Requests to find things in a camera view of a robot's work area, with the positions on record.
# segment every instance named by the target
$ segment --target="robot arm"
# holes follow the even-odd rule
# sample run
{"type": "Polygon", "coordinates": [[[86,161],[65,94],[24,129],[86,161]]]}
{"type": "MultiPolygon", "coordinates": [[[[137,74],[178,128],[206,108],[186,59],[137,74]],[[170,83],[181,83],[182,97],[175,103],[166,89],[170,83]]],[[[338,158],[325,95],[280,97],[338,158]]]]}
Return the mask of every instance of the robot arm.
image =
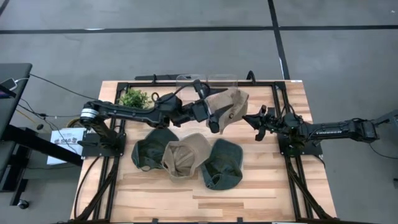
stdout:
{"type": "Polygon", "coordinates": [[[243,119],[248,122],[254,129],[259,130],[256,135],[256,140],[261,141],[266,133],[266,130],[271,133],[281,133],[289,136],[294,141],[307,142],[311,140],[321,141],[324,139],[341,139],[350,138],[360,142],[373,142],[379,139],[376,127],[381,123],[397,122],[398,110],[389,113],[382,118],[375,120],[365,120],[354,118],[346,121],[336,123],[320,123],[310,124],[306,123],[301,116],[294,113],[287,113],[282,117],[276,118],[274,108],[262,106],[260,112],[257,114],[250,114],[243,116],[243,119]]]}
{"type": "Polygon", "coordinates": [[[154,101],[154,107],[149,109],[132,108],[123,105],[115,105],[110,102],[100,100],[85,103],[80,115],[80,123],[86,128],[93,128],[100,136],[104,147],[113,147],[117,144],[117,133],[105,125],[104,120],[109,118],[126,119],[147,123],[153,128],[166,128],[170,121],[174,126],[180,127],[181,124],[189,121],[202,122],[209,119],[209,127],[212,133],[217,133],[220,129],[218,120],[220,116],[230,109],[233,105],[225,106],[214,113],[209,109],[205,100],[207,96],[221,93],[226,88],[210,88],[206,83],[195,80],[193,83],[182,86],[175,93],[169,93],[159,97],[154,101]],[[182,105],[181,99],[176,94],[187,86],[193,85],[199,95],[199,100],[187,105],[182,105]]]}

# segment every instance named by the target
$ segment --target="khaki hat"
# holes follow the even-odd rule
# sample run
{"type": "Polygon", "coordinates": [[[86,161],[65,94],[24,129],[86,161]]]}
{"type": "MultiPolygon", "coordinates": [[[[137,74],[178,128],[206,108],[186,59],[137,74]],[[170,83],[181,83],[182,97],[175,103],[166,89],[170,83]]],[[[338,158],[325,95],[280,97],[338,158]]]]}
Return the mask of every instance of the khaki hat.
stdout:
{"type": "Polygon", "coordinates": [[[191,134],[181,141],[170,141],[162,158],[162,166],[172,180],[189,179],[195,169],[207,160],[211,146],[199,133],[191,134]]]}
{"type": "Polygon", "coordinates": [[[220,134],[227,125],[242,119],[242,116],[248,112],[249,94],[237,88],[229,88],[219,94],[209,96],[206,100],[210,106],[211,112],[214,112],[224,106],[233,104],[232,108],[226,111],[220,117],[218,122],[220,126],[220,134]]]}

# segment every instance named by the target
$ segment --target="potted plant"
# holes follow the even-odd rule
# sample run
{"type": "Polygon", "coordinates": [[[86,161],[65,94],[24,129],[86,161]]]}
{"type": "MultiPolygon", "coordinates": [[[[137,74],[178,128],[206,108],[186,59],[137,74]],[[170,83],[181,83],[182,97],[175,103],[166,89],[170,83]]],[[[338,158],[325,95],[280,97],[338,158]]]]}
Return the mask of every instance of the potted plant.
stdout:
{"type": "Polygon", "coordinates": [[[120,105],[142,109],[148,108],[151,103],[152,101],[149,100],[147,93],[132,88],[128,89],[126,94],[119,99],[120,105]]]}

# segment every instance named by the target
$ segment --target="table leg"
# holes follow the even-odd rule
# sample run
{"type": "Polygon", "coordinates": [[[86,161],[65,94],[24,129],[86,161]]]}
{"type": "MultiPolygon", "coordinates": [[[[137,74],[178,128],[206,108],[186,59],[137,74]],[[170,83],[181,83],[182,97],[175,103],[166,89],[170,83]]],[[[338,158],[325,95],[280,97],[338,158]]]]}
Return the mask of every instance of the table leg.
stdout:
{"type": "Polygon", "coordinates": [[[22,130],[21,128],[8,124],[2,139],[5,141],[14,141],[20,145],[57,159],[61,159],[76,166],[81,167],[83,165],[81,156],[38,137],[35,131],[28,128],[26,128],[26,130],[22,130]]]}

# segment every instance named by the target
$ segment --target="concrete floor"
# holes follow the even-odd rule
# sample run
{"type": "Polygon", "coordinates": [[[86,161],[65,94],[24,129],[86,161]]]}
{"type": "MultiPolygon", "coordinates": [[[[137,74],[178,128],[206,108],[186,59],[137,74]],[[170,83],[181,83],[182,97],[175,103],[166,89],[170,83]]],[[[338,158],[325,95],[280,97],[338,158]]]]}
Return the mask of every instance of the concrete floor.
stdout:
{"type": "MultiPolygon", "coordinates": [[[[280,26],[398,24],[394,0],[278,0],[275,8],[280,26]]],[[[267,1],[260,0],[10,0],[0,17],[0,29],[271,24],[267,1]]],[[[371,119],[398,108],[398,30],[284,31],[281,35],[290,76],[304,81],[314,122],[371,119]]],[[[282,78],[273,31],[19,34],[0,35],[0,43],[1,63],[30,62],[33,74],[92,97],[98,96],[103,80],[133,80],[153,73],[232,73],[244,78],[253,70],[257,79],[282,78]]],[[[23,99],[47,114],[78,114],[86,101],[34,78],[23,99]]],[[[67,121],[54,123],[63,126],[67,121]]],[[[35,126],[18,115],[12,122],[35,126]]],[[[382,128],[381,135],[374,148],[398,157],[398,140],[388,128],[382,128]]],[[[338,216],[396,223],[398,189],[392,179],[398,177],[398,161],[379,157],[367,144],[350,140],[324,141],[322,146],[338,216]]],[[[49,172],[54,176],[58,171],[49,172]]],[[[8,206],[11,194],[0,194],[0,223],[67,220],[77,180],[77,175],[69,175],[30,181],[24,193],[32,201],[28,210],[8,206]]]]}

